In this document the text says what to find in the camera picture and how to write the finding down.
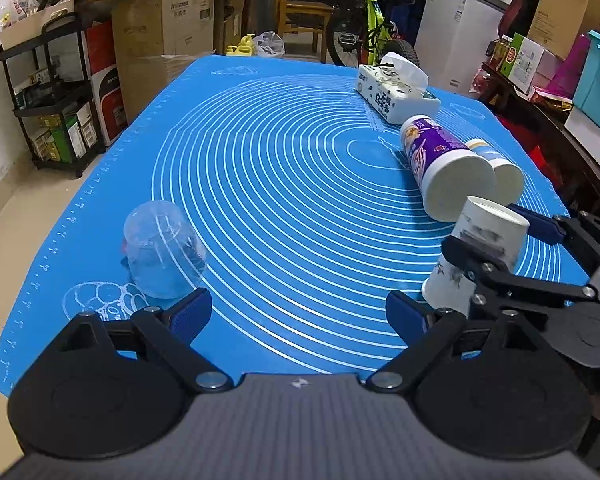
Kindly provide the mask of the white paper cup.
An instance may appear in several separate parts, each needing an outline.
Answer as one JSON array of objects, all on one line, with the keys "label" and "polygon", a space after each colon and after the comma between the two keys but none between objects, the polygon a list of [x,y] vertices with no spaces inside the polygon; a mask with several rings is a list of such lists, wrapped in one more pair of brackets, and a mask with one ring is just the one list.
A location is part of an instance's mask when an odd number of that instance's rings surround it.
[{"label": "white paper cup", "polygon": [[442,243],[442,255],[422,284],[430,307],[469,313],[475,279],[490,263],[513,271],[529,229],[521,214],[492,200],[469,196],[453,228]]}]

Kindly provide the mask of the clear plastic cup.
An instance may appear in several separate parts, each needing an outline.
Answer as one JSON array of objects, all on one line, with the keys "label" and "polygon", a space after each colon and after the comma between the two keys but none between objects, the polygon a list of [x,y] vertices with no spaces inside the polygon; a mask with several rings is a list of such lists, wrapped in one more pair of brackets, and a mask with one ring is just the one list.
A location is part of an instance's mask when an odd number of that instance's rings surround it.
[{"label": "clear plastic cup", "polygon": [[206,248],[178,205],[165,200],[140,204],[123,225],[126,263],[134,284],[160,300],[188,295],[206,270]]}]

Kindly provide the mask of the light blue paper cup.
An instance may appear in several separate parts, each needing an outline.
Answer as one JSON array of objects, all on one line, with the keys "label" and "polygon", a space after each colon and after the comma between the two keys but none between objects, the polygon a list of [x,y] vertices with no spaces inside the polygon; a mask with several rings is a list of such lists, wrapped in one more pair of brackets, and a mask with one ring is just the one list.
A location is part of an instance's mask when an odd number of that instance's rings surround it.
[{"label": "light blue paper cup", "polygon": [[471,139],[465,144],[471,151],[487,160],[494,170],[494,202],[504,206],[516,204],[524,192],[524,173],[521,169],[483,139]]}]

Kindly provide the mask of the purple paper cup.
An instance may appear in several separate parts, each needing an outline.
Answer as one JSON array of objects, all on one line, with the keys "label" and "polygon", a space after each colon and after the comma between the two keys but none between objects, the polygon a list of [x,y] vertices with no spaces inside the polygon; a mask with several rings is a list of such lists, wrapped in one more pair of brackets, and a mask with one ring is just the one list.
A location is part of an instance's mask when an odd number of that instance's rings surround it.
[{"label": "purple paper cup", "polygon": [[431,117],[408,118],[400,135],[422,206],[434,220],[455,222],[469,196],[489,197],[495,190],[490,162]]}]

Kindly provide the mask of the dark wooden side table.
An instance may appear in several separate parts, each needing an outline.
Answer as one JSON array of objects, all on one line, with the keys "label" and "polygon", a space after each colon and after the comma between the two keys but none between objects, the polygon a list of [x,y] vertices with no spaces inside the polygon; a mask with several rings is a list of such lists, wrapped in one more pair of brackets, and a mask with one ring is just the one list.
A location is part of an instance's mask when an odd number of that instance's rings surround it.
[{"label": "dark wooden side table", "polygon": [[497,70],[486,73],[478,100],[512,133],[571,211],[600,216],[600,166],[577,139],[542,106],[518,96]]}]

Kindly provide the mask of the blue silicone baking mat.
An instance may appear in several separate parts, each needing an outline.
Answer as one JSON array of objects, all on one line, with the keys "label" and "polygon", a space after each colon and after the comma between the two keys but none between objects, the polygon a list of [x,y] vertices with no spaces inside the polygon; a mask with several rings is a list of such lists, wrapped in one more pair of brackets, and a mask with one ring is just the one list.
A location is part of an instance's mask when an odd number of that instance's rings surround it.
[{"label": "blue silicone baking mat", "polygon": [[0,392],[76,314],[124,320],[123,225],[177,204],[207,252],[210,323],[195,349],[228,374],[356,373],[404,347],[393,289],[417,296],[446,224],[426,215],[387,125],[344,67],[201,58],[120,136],[56,214],[0,337]]}]

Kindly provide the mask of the green white carton box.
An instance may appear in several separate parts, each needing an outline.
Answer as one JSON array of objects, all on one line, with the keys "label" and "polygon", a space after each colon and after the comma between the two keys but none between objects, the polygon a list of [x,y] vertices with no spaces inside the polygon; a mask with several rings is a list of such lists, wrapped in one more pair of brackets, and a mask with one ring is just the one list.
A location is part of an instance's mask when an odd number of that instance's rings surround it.
[{"label": "green white carton box", "polygon": [[503,60],[500,73],[518,91],[531,96],[545,88],[558,72],[562,60],[536,42],[516,34]]}]

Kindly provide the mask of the white tissue box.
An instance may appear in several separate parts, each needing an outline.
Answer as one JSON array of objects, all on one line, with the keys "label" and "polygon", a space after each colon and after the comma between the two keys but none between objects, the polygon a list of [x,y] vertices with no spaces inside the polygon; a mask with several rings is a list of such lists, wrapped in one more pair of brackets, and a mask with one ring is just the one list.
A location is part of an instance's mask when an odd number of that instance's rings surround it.
[{"label": "white tissue box", "polygon": [[358,66],[355,90],[390,125],[416,115],[435,118],[441,101],[428,90],[428,76],[404,56],[389,52],[379,65]]}]

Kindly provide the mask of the tall brown cardboard box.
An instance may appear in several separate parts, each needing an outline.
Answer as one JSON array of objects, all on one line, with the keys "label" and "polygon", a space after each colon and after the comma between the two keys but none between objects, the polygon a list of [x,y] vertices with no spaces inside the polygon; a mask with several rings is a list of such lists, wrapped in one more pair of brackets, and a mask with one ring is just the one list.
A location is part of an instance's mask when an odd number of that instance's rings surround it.
[{"label": "tall brown cardboard box", "polygon": [[527,38],[564,60],[591,30],[600,32],[600,0],[539,0]]}]

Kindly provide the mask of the white chest freezer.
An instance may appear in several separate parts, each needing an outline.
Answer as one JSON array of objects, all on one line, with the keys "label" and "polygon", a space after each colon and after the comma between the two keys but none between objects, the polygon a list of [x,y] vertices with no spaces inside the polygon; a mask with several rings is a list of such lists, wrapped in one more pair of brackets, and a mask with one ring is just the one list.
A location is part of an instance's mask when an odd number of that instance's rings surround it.
[{"label": "white chest freezer", "polygon": [[468,96],[507,8],[502,0],[426,0],[415,51],[431,87]]}]

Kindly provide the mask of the black metal shelf rack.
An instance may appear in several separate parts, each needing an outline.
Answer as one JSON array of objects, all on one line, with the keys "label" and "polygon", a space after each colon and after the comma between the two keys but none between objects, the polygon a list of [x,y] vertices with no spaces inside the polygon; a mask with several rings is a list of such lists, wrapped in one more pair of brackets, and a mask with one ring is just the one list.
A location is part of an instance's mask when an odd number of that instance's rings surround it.
[{"label": "black metal shelf rack", "polygon": [[35,36],[5,40],[0,61],[35,168],[82,177],[128,125],[110,21],[85,27],[59,11]]}]

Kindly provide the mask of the green black bicycle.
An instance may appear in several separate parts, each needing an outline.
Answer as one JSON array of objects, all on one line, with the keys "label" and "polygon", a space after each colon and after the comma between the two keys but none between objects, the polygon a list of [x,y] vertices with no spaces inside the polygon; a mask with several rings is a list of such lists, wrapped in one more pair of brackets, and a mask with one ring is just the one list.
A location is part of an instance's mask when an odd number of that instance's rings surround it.
[{"label": "green black bicycle", "polygon": [[334,13],[326,25],[326,47],[338,66],[377,65],[394,52],[419,63],[414,47],[403,38],[391,13],[415,0],[334,0]]}]

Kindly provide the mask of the yellow toy truck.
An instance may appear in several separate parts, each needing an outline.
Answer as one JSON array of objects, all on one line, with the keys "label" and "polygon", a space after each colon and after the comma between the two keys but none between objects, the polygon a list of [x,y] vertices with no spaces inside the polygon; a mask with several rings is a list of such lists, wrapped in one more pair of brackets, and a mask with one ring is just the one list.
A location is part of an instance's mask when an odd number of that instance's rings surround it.
[{"label": "yellow toy truck", "polygon": [[257,47],[253,36],[248,34],[239,40],[238,44],[228,44],[225,54],[227,56],[257,56]]}]

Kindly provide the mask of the lower cardboard box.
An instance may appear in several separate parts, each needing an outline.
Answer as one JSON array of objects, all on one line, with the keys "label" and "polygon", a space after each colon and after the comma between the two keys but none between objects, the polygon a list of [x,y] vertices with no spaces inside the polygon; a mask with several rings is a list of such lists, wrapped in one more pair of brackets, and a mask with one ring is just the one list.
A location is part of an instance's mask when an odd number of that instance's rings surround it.
[{"label": "lower cardboard box", "polygon": [[214,0],[117,0],[111,17],[129,122],[190,63],[214,51]]}]

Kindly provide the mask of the wooden chair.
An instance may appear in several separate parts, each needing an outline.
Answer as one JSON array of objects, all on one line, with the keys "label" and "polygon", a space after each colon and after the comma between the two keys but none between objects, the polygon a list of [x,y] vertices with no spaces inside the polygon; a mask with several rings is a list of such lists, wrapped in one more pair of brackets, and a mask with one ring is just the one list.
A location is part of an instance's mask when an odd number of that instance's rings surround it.
[{"label": "wooden chair", "polygon": [[283,37],[296,32],[312,34],[312,52],[321,63],[326,62],[326,28],[334,9],[326,3],[301,0],[274,0],[276,27],[274,32]]}]

